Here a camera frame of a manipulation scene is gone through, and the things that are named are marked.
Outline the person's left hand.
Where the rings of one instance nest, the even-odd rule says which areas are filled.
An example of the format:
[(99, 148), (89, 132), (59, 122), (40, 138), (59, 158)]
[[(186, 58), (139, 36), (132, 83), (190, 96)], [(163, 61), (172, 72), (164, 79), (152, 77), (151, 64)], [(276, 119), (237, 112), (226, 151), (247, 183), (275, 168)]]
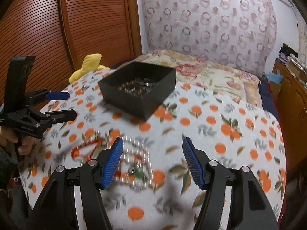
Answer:
[[(23, 156), (28, 155), (32, 149), (34, 142), (35, 138), (31, 136), (25, 136), (21, 140), (21, 144), (18, 145), (18, 153)], [(12, 129), (7, 128), (5, 126), (1, 126), (1, 147), (8, 148), (9, 143), (18, 143), (18, 137)]]

